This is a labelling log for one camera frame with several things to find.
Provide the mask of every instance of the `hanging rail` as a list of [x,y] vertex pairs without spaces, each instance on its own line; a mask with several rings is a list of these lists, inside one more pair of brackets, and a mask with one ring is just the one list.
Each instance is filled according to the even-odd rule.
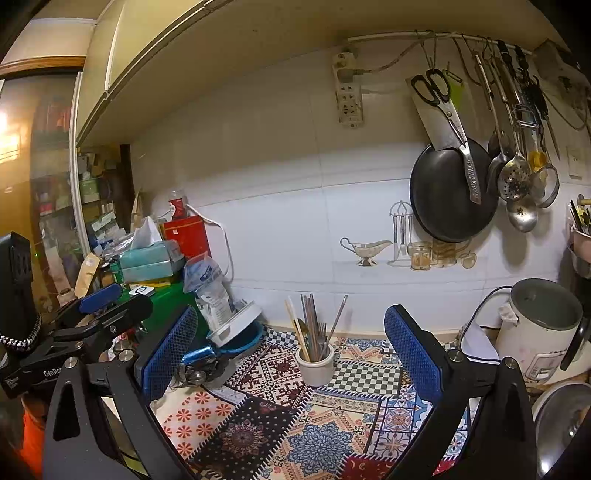
[[[474,35],[463,35],[457,32],[436,32],[435,36],[437,38],[465,38],[466,40],[474,40],[486,43],[492,43],[497,45],[496,40],[491,40],[490,38],[487,39],[485,37],[475,37]],[[359,35],[357,37],[349,37],[347,38],[348,43],[357,43],[362,41],[369,41],[369,40],[389,40],[392,38],[400,38],[405,40],[416,40],[417,37],[425,37],[425,38],[433,38],[432,31],[404,31],[404,32],[388,32],[388,33],[373,33],[369,35]],[[511,48],[512,50],[515,49],[515,45],[511,43],[505,43],[507,47]],[[522,49],[523,53],[526,55],[532,55],[532,52],[526,49]]]

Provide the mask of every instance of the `bottle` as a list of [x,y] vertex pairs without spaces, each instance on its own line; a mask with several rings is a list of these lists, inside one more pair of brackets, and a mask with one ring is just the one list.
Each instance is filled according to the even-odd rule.
[[113,274],[113,279],[115,280],[115,283],[123,285],[123,283],[125,282],[123,279],[123,272],[121,271],[121,264],[119,263],[119,257],[111,258],[111,260],[109,261],[109,265],[111,267],[111,273]]
[[187,217],[187,199],[182,190],[173,190],[170,192],[168,200],[171,210],[173,211],[173,220],[179,220]]

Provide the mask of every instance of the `wall switch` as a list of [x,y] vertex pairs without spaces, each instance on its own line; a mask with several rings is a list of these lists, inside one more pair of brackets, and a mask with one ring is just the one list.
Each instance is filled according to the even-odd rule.
[[585,174],[585,163],[580,150],[577,147],[568,145],[566,154],[569,159],[569,176],[582,179]]

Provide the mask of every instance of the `white tile wall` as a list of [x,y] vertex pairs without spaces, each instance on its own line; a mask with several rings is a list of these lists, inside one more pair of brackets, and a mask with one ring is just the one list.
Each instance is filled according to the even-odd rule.
[[[359,66],[389,62],[408,43],[359,45]],[[426,45],[431,54],[431,45]],[[312,52],[253,72],[186,105],[147,130],[132,144],[136,189],[146,193],[153,212],[166,210],[168,191],[182,187],[189,202],[222,222],[232,249],[232,293],[261,305],[265,317],[289,325],[284,300],[313,292],[319,315],[333,319],[344,294],[349,301],[339,330],[383,332],[387,307],[401,303],[424,328],[457,329],[496,286],[527,277],[556,280],[568,270],[566,203],[591,196],[591,176],[569,176],[567,146],[585,159],[587,134],[569,128],[550,107],[562,161],[553,156],[561,179],[555,204],[540,213],[536,229],[523,235],[509,224],[504,204],[491,224],[473,239],[478,255],[470,270],[460,264],[413,272],[387,264],[394,249],[362,268],[339,245],[392,240],[390,206],[409,200],[413,164],[428,143],[405,79],[426,70],[416,48],[395,67],[362,79],[365,125],[350,130],[337,123],[330,59],[335,50]],[[469,68],[471,62],[466,56]],[[440,41],[437,64],[466,78],[453,44]],[[552,100],[578,118],[544,85]],[[492,119],[480,88],[465,81],[459,106],[468,135],[486,145]],[[554,153],[549,135],[548,146]],[[220,230],[207,227],[212,254],[228,261]],[[414,225],[413,239],[429,236]],[[497,325],[495,295],[477,316]]]

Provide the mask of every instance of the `rice cooker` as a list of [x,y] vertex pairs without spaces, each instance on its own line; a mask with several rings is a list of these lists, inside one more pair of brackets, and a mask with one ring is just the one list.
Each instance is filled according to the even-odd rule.
[[591,330],[571,292],[550,280],[527,278],[513,286],[509,304],[514,321],[503,321],[495,347],[500,358],[519,362],[528,387],[545,383],[558,367],[566,370],[577,359]]

